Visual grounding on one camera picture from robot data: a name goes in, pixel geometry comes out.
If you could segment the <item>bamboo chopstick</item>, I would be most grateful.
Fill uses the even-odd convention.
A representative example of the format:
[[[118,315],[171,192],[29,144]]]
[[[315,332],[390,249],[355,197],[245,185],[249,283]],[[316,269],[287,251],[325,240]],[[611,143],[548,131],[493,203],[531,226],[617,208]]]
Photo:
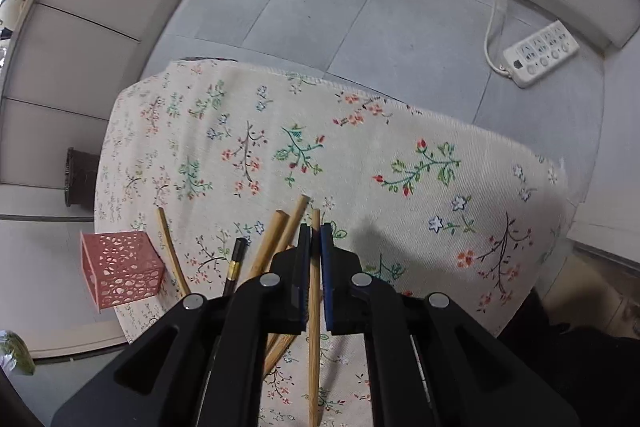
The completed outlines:
[[[300,222],[304,217],[305,211],[308,206],[310,198],[307,195],[300,195],[297,199],[294,211],[288,218],[288,223],[280,236],[277,243],[276,253],[286,251],[288,247],[293,244],[293,239],[296,231],[299,228]],[[291,343],[295,340],[295,335],[285,334],[270,334],[267,340],[267,352],[264,364],[264,373],[262,376],[266,377],[279,363],[280,358],[283,357]]]
[[[311,257],[309,275],[309,334],[308,334],[308,421],[312,427],[319,425],[319,378],[320,378],[320,228],[319,209],[311,213]]]
[[[250,272],[248,272],[247,277],[249,279],[259,277],[259,275],[262,275],[262,273],[265,272],[265,269],[267,269],[267,265],[276,251],[280,238],[288,224],[289,217],[290,216],[283,210],[276,210],[273,213],[268,228],[262,238],[262,243],[260,243],[258,248],[254,262],[250,267]]]
[[[180,267],[180,261],[178,259],[176,248],[174,245],[174,241],[171,238],[168,220],[166,218],[165,210],[162,207],[156,208],[156,215],[158,219],[158,223],[160,224],[160,234],[162,234],[163,241],[168,250],[169,262],[171,266],[171,273],[175,275],[175,279],[177,281],[177,285],[180,291],[180,295],[182,297],[186,297],[190,294],[190,288],[186,278],[183,275],[182,269]]]

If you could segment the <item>black chopstick with gold band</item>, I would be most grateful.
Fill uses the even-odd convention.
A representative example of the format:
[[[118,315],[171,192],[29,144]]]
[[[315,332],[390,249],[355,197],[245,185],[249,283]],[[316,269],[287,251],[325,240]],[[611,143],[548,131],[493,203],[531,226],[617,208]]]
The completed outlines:
[[[245,237],[238,237],[235,239],[231,260],[228,265],[226,280],[224,281],[224,290],[222,291],[222,295],[224,297],[232,295],[235,291],[247,248],[248,242]]]

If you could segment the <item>floral tablecloth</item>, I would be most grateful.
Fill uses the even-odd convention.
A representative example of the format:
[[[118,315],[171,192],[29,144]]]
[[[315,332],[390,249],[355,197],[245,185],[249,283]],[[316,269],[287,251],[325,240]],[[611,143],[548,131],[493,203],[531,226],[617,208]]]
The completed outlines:
[[[233,245],[249,270],[273,213],[310,198],[337,247],[372,279],[424,301],[447,295],[477,321],[423,363],[440,413],[406,426],[574,426],[549,383],[492,343],[552,254],[568,209],[562,162],[455,119],[337,84],[227,60],[177,61],[116,98],[96,181],[96,231],[143,231],[169,261],[165,210],[191,291],[224,290]]]

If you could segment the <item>pink perforated utensil holder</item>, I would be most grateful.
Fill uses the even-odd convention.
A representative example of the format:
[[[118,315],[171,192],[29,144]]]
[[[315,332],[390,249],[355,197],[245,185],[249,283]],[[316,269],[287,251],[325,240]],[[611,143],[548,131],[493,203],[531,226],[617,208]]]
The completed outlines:
[[[155,296],[165,272],[143,231],[81,232],[80,264],[99,312]]]

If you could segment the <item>dark woven waste bin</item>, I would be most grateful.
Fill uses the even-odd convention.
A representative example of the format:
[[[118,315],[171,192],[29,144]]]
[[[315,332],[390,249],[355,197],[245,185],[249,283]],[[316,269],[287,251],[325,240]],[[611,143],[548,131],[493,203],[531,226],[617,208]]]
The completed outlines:
[[[67,207],[92,211],[100,156],[69,147],[65,161],[64,199]]]

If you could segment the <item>white power strip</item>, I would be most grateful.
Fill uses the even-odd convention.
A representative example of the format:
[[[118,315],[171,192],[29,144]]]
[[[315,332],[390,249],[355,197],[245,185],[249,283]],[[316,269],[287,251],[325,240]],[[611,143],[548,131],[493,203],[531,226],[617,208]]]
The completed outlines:
[[[556,20],[506,48],[502,58],[512,81],[527,89],[567,62],[579,49],[577,40]]]

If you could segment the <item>bag of green vegetables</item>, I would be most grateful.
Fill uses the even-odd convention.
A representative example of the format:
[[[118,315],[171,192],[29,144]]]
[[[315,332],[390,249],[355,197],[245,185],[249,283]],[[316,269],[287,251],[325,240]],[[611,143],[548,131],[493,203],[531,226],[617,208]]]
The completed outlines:
[[[0,332],[0,363],[6,374],[15,373],[32,376],[35,362],[23,339],[11,331]]]

